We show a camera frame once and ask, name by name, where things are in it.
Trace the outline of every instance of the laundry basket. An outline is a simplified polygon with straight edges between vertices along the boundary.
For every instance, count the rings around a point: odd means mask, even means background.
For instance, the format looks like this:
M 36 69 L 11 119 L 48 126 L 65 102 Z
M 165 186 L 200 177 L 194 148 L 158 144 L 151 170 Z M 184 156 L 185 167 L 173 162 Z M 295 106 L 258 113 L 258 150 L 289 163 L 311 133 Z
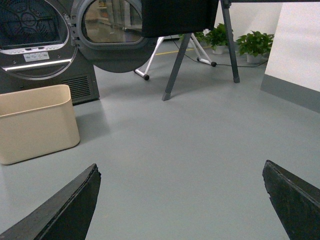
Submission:
M 17 163 L 80 141 L 68 85 L 0 94 L 0 163 Z

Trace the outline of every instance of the washing machine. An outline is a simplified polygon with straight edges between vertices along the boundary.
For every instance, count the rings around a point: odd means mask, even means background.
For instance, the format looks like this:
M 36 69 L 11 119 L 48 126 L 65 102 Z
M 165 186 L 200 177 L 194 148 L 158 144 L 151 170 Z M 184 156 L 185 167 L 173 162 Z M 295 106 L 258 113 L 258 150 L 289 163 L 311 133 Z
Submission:
M 0 94 L 67 84 L 73 104 L 99 99 L 94 66 L 130 72 L 155 49 L 156 38 L 141 37 L 141 8 L 140 0 L 0 1 Z

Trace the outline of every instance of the white wall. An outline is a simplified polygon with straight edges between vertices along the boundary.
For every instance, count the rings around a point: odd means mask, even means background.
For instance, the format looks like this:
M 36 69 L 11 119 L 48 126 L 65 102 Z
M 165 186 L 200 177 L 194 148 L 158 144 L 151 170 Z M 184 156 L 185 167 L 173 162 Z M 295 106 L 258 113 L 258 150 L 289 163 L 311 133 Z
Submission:
M 320 3 L 283 3 L 266 75 L 320 92 Z
M 233 40 L 252 31 L 274 34 L 282 3 L 232 3 L 229 12 Z M 216 14 L 215 26 L 224 23 L 221 5 Z

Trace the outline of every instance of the glass door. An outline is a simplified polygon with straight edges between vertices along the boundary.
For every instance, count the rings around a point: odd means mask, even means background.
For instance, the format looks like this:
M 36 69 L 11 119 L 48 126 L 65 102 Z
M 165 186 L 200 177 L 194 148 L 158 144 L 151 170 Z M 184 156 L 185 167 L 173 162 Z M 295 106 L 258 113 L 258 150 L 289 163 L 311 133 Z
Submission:
M 82 0 L 70 31 L 81 53 L 114 73 L 133 71 L 153 53 L 157 38 L 141 37 L 140 0 Z

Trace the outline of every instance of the white tripod stand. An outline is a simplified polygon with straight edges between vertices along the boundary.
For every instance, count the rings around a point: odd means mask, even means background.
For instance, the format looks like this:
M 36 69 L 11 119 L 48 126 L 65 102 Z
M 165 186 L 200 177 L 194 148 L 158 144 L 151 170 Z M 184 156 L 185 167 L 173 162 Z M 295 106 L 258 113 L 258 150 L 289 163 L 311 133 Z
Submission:
M 151 57 L 150 57 L 150 59 L 149 59 L 149 63 L 148 63 L 148 65 L 146 66 L 145 71 L 142 72 L 142 71 L 141 71 L 141 67 L 138 68 L 138 69 L 136 69 L 136 70 L 134 70 L 134 72 L 135 72 L 136 74 L 140 75 L 140 76 L 141 76 L 144 80 L 146 80 L 146 81 L 149 80 L 149 78 L 150 78 L 150 76 L 149 76 L 147 73 L 148 73 L 149 68 L 150 68 L 150 66 L 151 66 L 151 63 L 152 63 L 152 61 L 153 61 L 153 59 L 154 59 L 154 57 L 155 57 L 155 55 L 156 55 L 156 53 L 157 53 L 157 51 L 158 51 L 158 48 L 159 48 L 159 46 L 161 45 L 161 43 L 164 41 L 164 39 L 165 39 L 164 36 L 158 38 L 158 41 L 157 41 L 156 46 L 155 46 L 155 49 L 154 49 L 154 51 L 153 51 L 153 53 L 152 53 L 152 55 L 151 55 Z M 191 34 L 191 38 L 190 38 L 190 41 L 189 41 L 189 42 L 191 43 L 192 47 L 193 47 L 194 50 L 195 50 L 195 53 L 196 53 L 197 56 L 198 56 L 198 57 L 196 58 L 196 60 L 197 60 L 198 62 L 202 62 L 202 63 L 204 63 L 204 64 L 211 65 L 212 67 L 215 67 L 215 66 L 217 65 L 216 62 L 213 62 L 213 61 L 210 59 L 210 57 L 209 57 L 208 54 L 205 52 L 205 50 L 203 49 L 203 47 L 200 45 L 200 43 L 198 42 L 196 36 L 195 36 L 193 33 Z M 203 59 L 203 58 L 201 57 L 201 55 L 200 55 L 197 47 L 200 49 L 200 51 L 203 53 L 203 55 L 206 57 L 206 59 Z

